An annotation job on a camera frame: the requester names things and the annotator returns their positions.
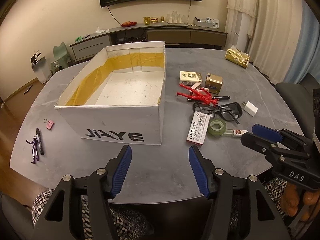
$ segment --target screw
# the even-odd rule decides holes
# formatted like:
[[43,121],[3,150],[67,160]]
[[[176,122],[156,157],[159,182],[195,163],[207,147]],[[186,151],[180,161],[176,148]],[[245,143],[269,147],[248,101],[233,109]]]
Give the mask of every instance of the screw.
[[103,175],[103,174],[105,174],[106,173],[106,170],[105,169],[98,169],[97,170],[97,174],[98,175]]
[[250,175],[250,176],[249,176],[249,180],[251,180],[251,181],[255,182],[255,181],[257,181],[258,179],[257,179],[257,177],[256,177],[256,176],[254,176],[254,175]]
[[69,180],[71,180],[71,176],[70,175],[65,175],[65,176],[63,176],[63,178],[62,178],[64,181],[69,181]]
[[222,175],[223,174],[223,170],[222,169],[216,169],[214,171],[214,173],[217,174],[217,175]]

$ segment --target blue gripper pad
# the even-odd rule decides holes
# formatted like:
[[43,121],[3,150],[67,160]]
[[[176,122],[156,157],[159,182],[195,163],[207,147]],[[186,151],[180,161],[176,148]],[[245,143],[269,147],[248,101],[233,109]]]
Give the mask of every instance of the blue gripper pad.
[[120,193],[125,176],[127,175],[130,163],[132,159],[132,151],[131,147],[128,146],[124,155],[112,177],[112,189],[111,194],[115,197]]
[[196,182],[198,184],[200,193],[203,194],[206,198],[208,198],[210,195],[208,179],[193,147],[189,148],[189,162],[193,174],[196,178]]
[[252,126],[252,133],[273,143],[282,142],[283,140],[283,136],[278,131],[265,127],[261,124],[255,124]]

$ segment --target green chair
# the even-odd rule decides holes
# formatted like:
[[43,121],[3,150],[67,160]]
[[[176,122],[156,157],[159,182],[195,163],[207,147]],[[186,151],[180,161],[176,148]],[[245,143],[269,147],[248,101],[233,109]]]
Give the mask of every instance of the green chair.
[[67,68],[68,58],[70,59],[71,62],[73,62],[71,55],[67,50],[67,46],[64,44],[64,42],[62,42],[58,47],[57,46],[53,47],[53,56],[54,56],[54,61],[51,62],[51,68],[53,73],[56,73],[59,70]]

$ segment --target red plate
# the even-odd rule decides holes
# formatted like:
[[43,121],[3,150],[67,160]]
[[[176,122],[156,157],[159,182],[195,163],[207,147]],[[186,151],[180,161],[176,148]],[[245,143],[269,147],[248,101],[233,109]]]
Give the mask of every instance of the red plate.
[[130,24],[121,24],[122,27],[130,27],[130,26],[135,26],[137,22],[130,22]]

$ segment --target white curtain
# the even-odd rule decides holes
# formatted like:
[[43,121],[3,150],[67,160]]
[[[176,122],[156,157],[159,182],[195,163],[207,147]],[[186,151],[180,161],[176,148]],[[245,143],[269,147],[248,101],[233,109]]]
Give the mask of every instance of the white curtain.
[[246,13],[250,16],[250,24],[247,30],[249,38],[253,35],[253,28],[256,19],[257,0],[228,0],[228,15],[225,31],[229,33],[228,40],[233,40],[233,33],[236,28],[236,19],[238,12]]
[[302,0],[259,0],[257,23],[248,54],[273,84],[283,81],[295,53]]

